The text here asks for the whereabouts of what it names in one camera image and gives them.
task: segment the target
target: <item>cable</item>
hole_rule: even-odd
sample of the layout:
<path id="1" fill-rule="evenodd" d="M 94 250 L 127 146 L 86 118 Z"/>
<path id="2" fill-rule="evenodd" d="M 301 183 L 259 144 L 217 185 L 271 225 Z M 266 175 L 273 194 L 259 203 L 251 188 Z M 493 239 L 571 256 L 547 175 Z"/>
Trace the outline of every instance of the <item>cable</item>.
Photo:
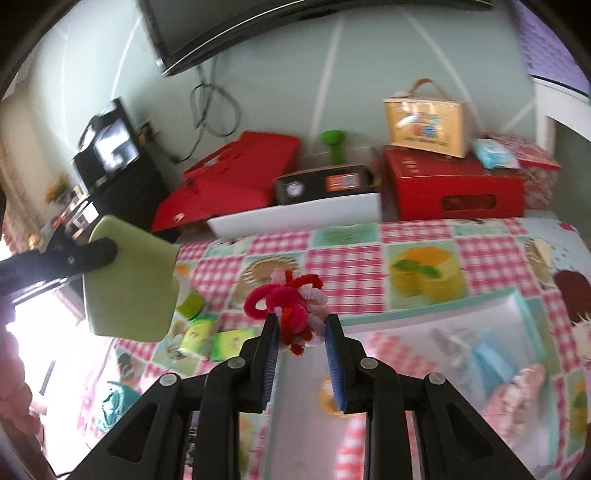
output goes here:
<path id="1" fill-rule="evenodd" d="M 203 65 L 197 65 L 197 75 L 199 77 L 200 83 L 193 90 L 191 90 L 191 93 L 189 94 L 189 104 L 191 105 L 191 112 L 193 113 L 193 126 L 195 127 L 195 130 L 199 130 L 199 134 L 195 144 L 193 145 L 193 148 L 189 152 L 189 155 L 182 159 L 179 159 L 175 155 L 170 157 L 170 160 L 175 164 L 182 163 L 193 156 L 206 131 L 212 134 L 214 137 L 225 138 L 234 134 L 240 127 L 242 119 L 240 105 L 238 105 L 236 99 L 226 89 L 215 83 L 216 70 L 217 56 L 212 60 L 212 71 L 209 81 L 207 81 Z M 215 93 L 218 93 L 221 97 L 224 97 L 234 110 L 234 125 L 230 131 L 217 131 L 207 121 Z"/>

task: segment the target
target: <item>small tv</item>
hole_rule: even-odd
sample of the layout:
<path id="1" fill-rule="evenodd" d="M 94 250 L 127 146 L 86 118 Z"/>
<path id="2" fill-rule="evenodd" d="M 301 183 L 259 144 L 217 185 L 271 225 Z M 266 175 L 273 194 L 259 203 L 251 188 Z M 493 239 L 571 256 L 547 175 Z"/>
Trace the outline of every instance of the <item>small tv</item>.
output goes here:
<path id="1" fill-rule="evenodd" d="M 90 119 L 78 149 L 73 164 L 90 194 L 139 158 L 141 147 L 120 98 Z"/>
<path id="2" fill-rule="evenodd" d="M 352 8 L 403 4 L 492 8 L 489 0 L 138 0 L 163 76 L 292 22 Z"/>

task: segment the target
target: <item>green dumbbell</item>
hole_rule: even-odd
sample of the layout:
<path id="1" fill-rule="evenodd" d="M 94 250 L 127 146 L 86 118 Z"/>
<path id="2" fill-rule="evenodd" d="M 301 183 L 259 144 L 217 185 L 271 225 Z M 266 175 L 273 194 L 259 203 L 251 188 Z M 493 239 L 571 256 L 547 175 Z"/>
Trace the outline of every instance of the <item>green dumbbell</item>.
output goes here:
<path id="1" fill-rule="evenodd" d="M 321 142 L 330 149 L 333 165 L 342 165 L 345 163 L 342 143 L 347 135 L 342 130 L 328 130 L 320 135 Z"/>

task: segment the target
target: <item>bag handle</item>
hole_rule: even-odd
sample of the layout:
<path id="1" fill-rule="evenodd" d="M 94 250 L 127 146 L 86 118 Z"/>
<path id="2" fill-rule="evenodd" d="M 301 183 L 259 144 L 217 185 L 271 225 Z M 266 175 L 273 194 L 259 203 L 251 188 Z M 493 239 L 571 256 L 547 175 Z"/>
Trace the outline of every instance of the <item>bag handle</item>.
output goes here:
<path id="1" fill-rule="evenodd" d="M 443 91 L 443 89 L 437 83 L 432 81 L 431 79 L 418 79 L 414 83 L 414 85 L 411 87 L 411 89 L 407 92 L 406 96 L 408 96 L 408 97 L 414 96 L 417 93 L 417 90 L 419 90 L 419 88 L 422 87 L 423 85 L 425 85 L 426 83 L 432 83 L 433 86 L 435 87 L 435 89 L 437 90 L 437 93 L 439 93 L 439 95 L 441 95 L 446 100 L 451 100 L 451 98 L 447 96 L 447 94 Z"/>

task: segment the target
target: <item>black cabinet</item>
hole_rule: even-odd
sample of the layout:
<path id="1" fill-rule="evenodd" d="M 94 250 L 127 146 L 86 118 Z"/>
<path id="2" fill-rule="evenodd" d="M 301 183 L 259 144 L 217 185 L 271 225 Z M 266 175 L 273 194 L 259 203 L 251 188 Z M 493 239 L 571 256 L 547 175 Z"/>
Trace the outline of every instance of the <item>black cabinet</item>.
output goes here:
<path id="1" fill-rule="evenodd" d="M 113 215 L 150 231 L 156 210 L 169 192 L 150 155 L 140 156 L 92 195 L 100 216 Z"/>

